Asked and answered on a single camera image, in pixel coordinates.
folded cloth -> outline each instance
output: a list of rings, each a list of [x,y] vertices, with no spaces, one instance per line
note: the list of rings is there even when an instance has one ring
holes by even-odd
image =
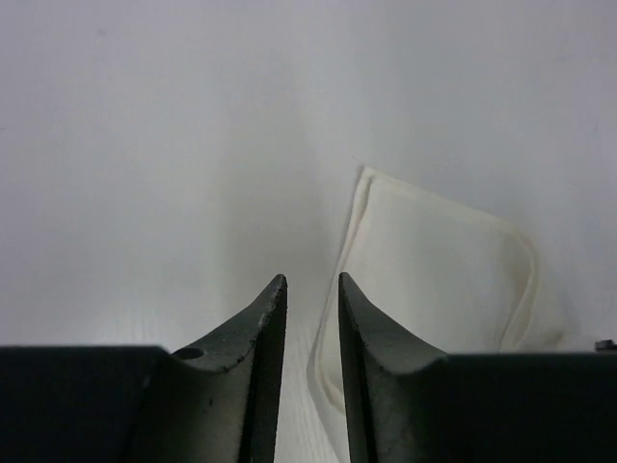
[[[528,237],[496,217],[364,168],[308,365],[313,399],[341,462],[349,461],[337,317],[342,271],[382,311],[446,352],[574,345]]]

white background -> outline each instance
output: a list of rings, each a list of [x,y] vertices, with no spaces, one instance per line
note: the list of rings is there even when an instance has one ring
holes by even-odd
[[[285,273],[278,461],[330,461],[305,370],[361,164],[514,222],[617,337],[616,23],[611,0],[0,0],[0,342],[175,349]]]

white towel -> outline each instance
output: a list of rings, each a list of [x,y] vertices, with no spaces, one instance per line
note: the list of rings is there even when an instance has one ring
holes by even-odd
[[[382,311],[446,352],[575,345],[529,238],[496,217],[365,168],[308,366],[315,404],[343,463],[349,452],[337,318],[342,271]]]

white surface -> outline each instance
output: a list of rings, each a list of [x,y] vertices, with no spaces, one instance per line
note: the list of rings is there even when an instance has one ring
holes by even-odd
[[[278,458],[358,167],[527,232],[617,332],[617,4],[0,2],[0,341],[176,348],[290,280]]]
[[[336,274],[353,275],[373,304],[442,351],[561,350],[578,333],[543,266],[512,224],[366,168]],[[309,389],[339,461],[349,462],[337,276],[317,337]]]

white cloth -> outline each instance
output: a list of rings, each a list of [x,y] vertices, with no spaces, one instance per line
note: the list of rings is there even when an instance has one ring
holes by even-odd
[[[364,168],[308,366],[341,462],[349,461],[338,343],[341,271],[382,311],[446,352],[557,349],[573,338],[529,238],[496,217]]]

